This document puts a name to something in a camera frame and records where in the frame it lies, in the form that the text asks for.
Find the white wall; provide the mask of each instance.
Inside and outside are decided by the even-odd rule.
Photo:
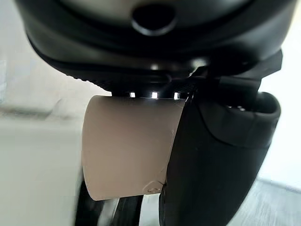
[[[0,0],[0,60],[7,62],[2,106],[54,109],[81,119],[92,96],[110,94],[90,82],[65,76],[41,60],[28,43],[13,0]]]
[[[72,225],[80,138],[68,123],[0,121],[0,225]]]
[[[282,70],[265,78],[261,90],[275,95],[282,115],[259,177],[301,189],[301,4],[283,44]]]

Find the floor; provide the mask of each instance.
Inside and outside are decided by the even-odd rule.
[[[159,226],[158,195],[145,196],[140,226]],[[300,226],[301,192],[256,180],[228,226]]]

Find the controller grip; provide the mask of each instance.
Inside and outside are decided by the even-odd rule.
[[[226,226],[248,194],[280,117],[259,93],[252,110],[187,102],[160,195],[161,226]]]

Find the black plastic part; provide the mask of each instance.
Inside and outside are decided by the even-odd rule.
[[[176,18],[175,9],[165,4],[149,4],[136,8],[132,19],[144,29],[156,31],[167,27]]]
[[[177,0],[177,1],[78,1],[78,0],[60,0],[66,7],[75,10],[79,15],[86,19],[99,21],[101,23],[111,24],[116,27],[129,27],[130,15],[136,8],[151,6],[145,14],[147,19],[161,19],[161,6],[168,6],[177,12],[177,28],[189,28],[196,25],[207,25],[212,22],[224,20],[231,14],[236,13],[242,7],[245,7],[252,0]]]
[[[106,91],[110,91],[117,97],[128,97],[130,92],[135,92],[136,97],[151,97],[151,92],[158,92],[159,98],[173,98],[174,93],[181,93],[187,96],[193,93],[197,87],[204,85],[208,81],[206,78],[221,79],[223,81],[234,82],[229,88],[244,88],[244,83],[260,84],[261,78],[264,78],[281,69],[282,51],[278,51],[266,60],[260,61],[253,65],[248,71],[236,74],[234,76],[225,76],[222,71],[210,67],[199,67],[194,73],[191,70],[180,72],[169,71],[152,71],[139,70],[130,68],[112,67],[107,65],[89,65],[89,64],[73,64],[53,60],[43,55],[30,41],[36,53],[48,64],[55,69],[70,75],[76,79],[90,81],[100,86]],[[251,87],[250,92],[243,90],[241,94],[243,98],[246,94],[253,99],[253,95],[257,94],[259,87]],[[237,90],[227,89],[227,92],[235,93],[237,99]]]
[[[182,113],[160,196],[161,226],[226,226],[257,176],[280,116],[270,94],[253,113],[200,97]]]
[[[261,80],[222,76],[219,78],[216,93],[213,93],[212,96],[217,97],[224,105],[241,106],[251,110],[256,101],[260,84]]]
[[[179,2],[187,7],[188,1]],[[92,23],[56,0],[16,3],[34,46],[56,61],[148,70],[162,61],[164,70],[174,67],[174,71],[184,72],[194,69],[188,64],[191,60],[208,57],[213,67],[221,71],[225,67],[230,74],[245,63],[257,63],[280,50],[296,0],[253,0],[227,19],[206,27],[174,29],[159,37]]]
[[[138,226],[143,195],[120,198],[111,226]]]
[[[75,226],[97,226],[103,210],[104,201],[94,201],[83,180],[79,190],[79,199],[75,215]]]

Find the beige plastic cylinder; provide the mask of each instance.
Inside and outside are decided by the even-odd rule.
[[[160,193],[185,101],[91,99],[83,125],[82,166],[94,200]]]

